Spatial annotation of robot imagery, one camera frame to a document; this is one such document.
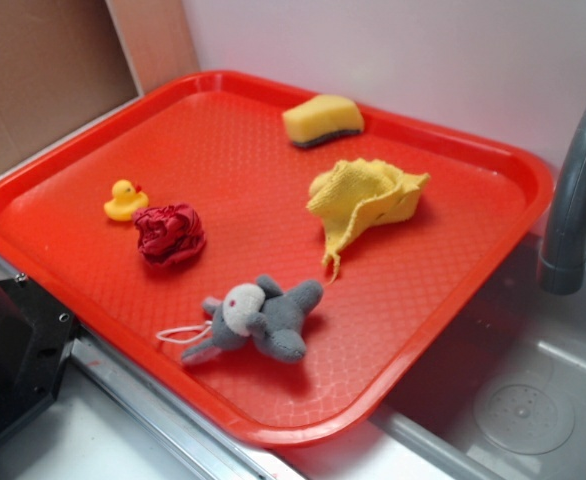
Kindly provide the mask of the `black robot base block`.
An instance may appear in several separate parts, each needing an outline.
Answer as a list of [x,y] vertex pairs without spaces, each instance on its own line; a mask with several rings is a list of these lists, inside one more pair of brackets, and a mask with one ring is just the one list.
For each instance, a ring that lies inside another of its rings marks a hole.
[[33,280],[0,280],[0,445],[58,397],[77,329]]

